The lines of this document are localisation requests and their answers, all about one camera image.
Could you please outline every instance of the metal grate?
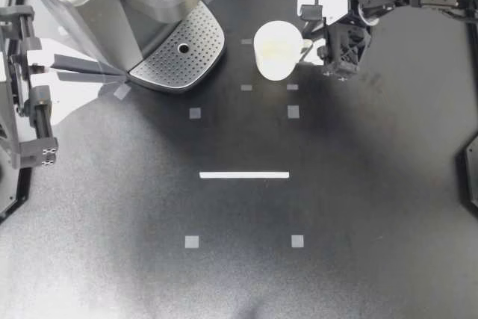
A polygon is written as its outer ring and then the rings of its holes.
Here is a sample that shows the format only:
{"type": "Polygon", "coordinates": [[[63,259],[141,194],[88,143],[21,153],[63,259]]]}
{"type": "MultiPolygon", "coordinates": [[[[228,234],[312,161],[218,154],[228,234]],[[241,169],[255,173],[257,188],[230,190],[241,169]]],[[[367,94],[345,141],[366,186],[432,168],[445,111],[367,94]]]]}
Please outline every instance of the metal grate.
{"type": "Polygon", "coordinates": [[[185,91],[216,63],[224,43],[220,24],[201,1],[130,75],[160,90],[185,91]]]}

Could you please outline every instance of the square tape marker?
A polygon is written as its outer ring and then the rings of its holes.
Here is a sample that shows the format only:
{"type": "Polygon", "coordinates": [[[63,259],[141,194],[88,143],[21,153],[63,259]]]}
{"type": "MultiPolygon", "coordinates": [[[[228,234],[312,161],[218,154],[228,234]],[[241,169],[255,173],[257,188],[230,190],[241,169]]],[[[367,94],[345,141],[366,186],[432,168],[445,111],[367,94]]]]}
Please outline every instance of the square tape marker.
{"type": "Polygon", "coordinates": [[[187,235],[184,237],[184,248],[189,250],[196,250],[199,248],[199,236],[187,235]]]}
{"type": "Polygon", "coordinates": [[[304,236],[303,235],[292,235],[291,236],[291,246],[292,246],[292,248],[303,248],[304,247],[304,236]]]}

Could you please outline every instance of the metal frame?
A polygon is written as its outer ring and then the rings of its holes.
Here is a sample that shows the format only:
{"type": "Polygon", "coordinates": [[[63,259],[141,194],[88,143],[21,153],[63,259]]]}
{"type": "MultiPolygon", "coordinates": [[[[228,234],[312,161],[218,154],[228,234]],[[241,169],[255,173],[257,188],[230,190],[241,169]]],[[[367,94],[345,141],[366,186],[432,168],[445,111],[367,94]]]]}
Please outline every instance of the metal frame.
{"type": "MultiPolygon", "coordinates": [[[[23,4],[24,0],[7,0],[6,5],[21,5],[23,4]]],[[[17,53],[17,44],[16,41],[8,41],[6,44],[7,54],[12,55],[17,53]]],[[[8,166],[3,170],[11,170],[16,171],[8,166]]],[[[30,184],[31,184],[31,168],[22,168],[18,170],[18,181],[16,185],[16,193],[14,198],[11,198],[11,204],[6,208],[0,208],[0,224],[6,220],[15,210],[18,209],[25,201],[28,199],[28,195],[30,193],[30,184]]]]}

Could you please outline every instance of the white mug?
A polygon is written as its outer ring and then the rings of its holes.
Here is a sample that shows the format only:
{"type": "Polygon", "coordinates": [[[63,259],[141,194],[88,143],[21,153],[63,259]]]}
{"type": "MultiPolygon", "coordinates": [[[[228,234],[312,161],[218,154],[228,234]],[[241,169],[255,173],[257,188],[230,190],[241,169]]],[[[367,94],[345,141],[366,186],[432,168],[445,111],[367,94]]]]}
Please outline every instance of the white mug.
{"type": "Polygon", "coordinates": [[[274,21],[262,25],[254,36],[255,63],[267,79],[287,78],[299,62],[304,40],[289,22],[274,21]]]}

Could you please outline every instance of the black table surface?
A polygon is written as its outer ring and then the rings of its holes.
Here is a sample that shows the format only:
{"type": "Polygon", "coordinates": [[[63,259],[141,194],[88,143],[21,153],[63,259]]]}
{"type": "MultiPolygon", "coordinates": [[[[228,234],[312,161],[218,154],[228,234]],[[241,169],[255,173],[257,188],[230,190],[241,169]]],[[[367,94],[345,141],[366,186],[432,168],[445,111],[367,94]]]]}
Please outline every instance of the black table surface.
{"type": "Polygon", "coordinates": [[[59,161],[0,226],[1,318],[477,317],[466,26],[403,8],[374,29],[356,78],[266,81],[243,40],[270,20],[300,25],[296,6],[213,0],[227,52],[195,90],[133,84],[55,128],[59,161]],[[291,177],[199,178],[264,170],[291,177]]]}

